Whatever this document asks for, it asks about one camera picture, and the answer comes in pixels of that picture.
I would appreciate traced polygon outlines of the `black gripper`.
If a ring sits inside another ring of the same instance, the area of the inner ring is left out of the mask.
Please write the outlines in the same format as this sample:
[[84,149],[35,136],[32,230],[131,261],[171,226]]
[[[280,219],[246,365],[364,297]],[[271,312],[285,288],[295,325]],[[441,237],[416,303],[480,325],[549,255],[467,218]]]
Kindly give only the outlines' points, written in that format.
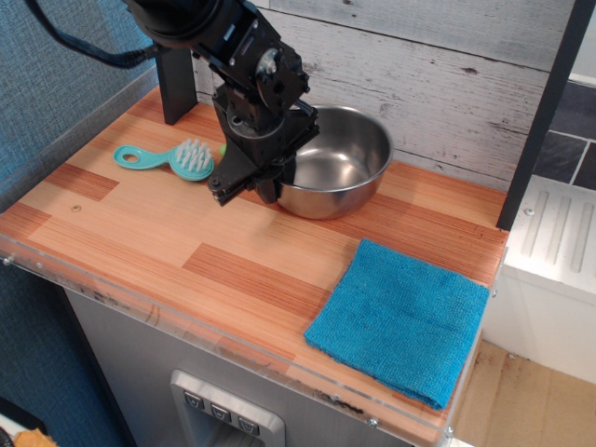
[[228,86],[215,90],[213,105],[227,150],[209,177],[209,189],[222,206],[254,190],[264,204],[278,201],[279,182],[295,184],[296,152],[319,133],[318,110],[297,101],[281,116]]

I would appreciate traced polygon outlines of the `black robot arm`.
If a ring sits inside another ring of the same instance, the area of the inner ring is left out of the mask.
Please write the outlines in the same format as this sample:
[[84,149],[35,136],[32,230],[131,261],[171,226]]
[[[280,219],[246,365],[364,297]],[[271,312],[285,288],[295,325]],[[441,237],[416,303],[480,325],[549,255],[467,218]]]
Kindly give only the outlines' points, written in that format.
[[188,48],[223,84],[212,97],[226,152],[209,179],[225,205],[245,190],[278,201],[278,180],[318,134],[315,107],[302,101],[309,76],[301,57],[249,1],[129,1],[140,29],[167,48]]

